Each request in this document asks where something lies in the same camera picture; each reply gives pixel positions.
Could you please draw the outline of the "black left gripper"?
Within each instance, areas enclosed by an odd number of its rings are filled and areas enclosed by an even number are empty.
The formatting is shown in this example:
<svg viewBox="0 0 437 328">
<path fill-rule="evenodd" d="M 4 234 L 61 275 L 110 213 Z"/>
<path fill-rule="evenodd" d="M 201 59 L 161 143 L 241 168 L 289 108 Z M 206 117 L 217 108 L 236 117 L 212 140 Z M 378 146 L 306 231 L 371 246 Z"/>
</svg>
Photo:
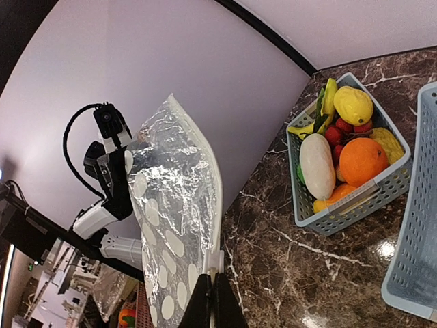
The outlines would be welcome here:
<svg viewBox="0 0 437 328">
<path fill-rule="evenodd" d="M 133 212 L 126 177 L 125 150 L 126 147 L 123 147 L 107 154 L 101 143 L 93 141 L 83 160 L 85 173 L 97 180 L 104 191 L 102 207 L 118 221 Z"/>
</svg>

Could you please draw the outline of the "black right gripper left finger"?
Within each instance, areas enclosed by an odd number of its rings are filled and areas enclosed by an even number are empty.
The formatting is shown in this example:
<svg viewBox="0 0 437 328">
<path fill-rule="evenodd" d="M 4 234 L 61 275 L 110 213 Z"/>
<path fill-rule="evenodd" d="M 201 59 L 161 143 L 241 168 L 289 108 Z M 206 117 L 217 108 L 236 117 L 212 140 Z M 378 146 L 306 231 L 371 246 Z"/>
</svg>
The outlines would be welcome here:
<svg viewBox="0 0 437 328">
<path fill-rule="evenodd" d="M 208 328 L 211 316 L 212 281 L 207 274 L 197 278 L 178 328 Z"/>
</svg>

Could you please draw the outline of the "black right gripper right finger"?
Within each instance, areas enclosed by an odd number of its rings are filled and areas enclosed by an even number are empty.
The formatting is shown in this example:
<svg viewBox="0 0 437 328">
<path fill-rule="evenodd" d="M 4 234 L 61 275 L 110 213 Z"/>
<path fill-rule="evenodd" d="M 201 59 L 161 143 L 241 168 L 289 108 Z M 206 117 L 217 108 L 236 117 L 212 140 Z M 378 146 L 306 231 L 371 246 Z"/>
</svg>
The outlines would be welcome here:
<svg viewBox="0 0 437 328">
<path fill-rule="evenodd" d="M 214 326 L 218 328 L 248 328 L 229 280 L 224 273 L 217 273 L 212 289 Z"/>
</svg>

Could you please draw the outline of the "clear dotted zip top bag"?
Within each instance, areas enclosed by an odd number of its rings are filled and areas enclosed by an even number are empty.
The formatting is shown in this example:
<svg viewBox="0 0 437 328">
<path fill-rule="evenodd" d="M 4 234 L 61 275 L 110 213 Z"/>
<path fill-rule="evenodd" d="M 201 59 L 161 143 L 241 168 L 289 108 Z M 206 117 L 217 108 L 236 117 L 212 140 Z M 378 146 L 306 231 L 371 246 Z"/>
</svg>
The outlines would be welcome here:
<svg viewBox="0 0 437 328">
<path fill-rule="evenodd" d="M 219 165 L 208 140 L 174 96 L 143 123 L 124 159 L 141 228 L 152 324 L 177 327 L 206 269 L 206 256 L 219 250 Z"/>
</svg>

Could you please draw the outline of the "orange toy fruit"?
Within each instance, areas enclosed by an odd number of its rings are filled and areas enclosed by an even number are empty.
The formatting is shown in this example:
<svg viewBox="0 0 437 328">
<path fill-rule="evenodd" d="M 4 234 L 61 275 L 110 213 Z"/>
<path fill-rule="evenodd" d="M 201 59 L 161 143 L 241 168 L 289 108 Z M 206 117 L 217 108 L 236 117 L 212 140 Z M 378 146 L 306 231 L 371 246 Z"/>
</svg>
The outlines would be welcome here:
<svg viewBox="0 0 437 328">
<path fill-rule="evenodd" d="M 339 169 L 344 180 L 359 187 L 389 167 L 389 159 L 376 141 L 360 137 L 348 142 L 339 157 Z"/>
</svg>

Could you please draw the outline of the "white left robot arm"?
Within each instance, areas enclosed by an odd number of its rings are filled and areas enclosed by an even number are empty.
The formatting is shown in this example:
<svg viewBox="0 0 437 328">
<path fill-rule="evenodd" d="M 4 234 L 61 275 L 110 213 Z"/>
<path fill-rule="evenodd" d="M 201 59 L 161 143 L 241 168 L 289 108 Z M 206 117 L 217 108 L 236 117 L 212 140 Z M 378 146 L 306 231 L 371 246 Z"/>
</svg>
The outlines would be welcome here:
<svg viewBox="0 0 437 328">
<path fill-rule="evenodd" d="M 106 153 L 95 141 L 87 149 L 83 166 L 85 173 L 97 180 L 103 190 L 101 200 L 82 210 L 74 220 L 72 231 L 96 246 L 102 256 L 119 260 L 140 269 L 142 246 L 139 239 L 110 233 L 107 226 L 133 214 L 125 171 L 124 148 Z"/>
</svg>

